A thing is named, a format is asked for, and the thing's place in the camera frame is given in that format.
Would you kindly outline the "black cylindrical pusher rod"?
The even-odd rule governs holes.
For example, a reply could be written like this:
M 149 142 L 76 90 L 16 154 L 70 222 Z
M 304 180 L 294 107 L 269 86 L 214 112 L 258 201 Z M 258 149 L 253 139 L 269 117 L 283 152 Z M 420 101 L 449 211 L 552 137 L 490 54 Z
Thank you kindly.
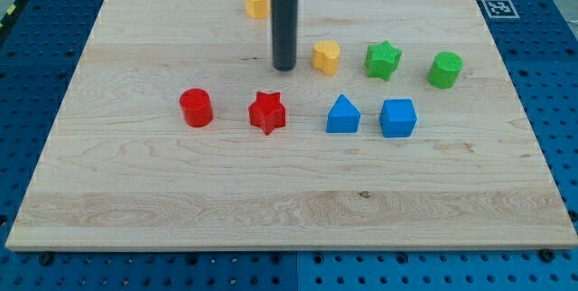
M 295 67 L 298 0 L 271 0 L 273 66 L 279 71 Z

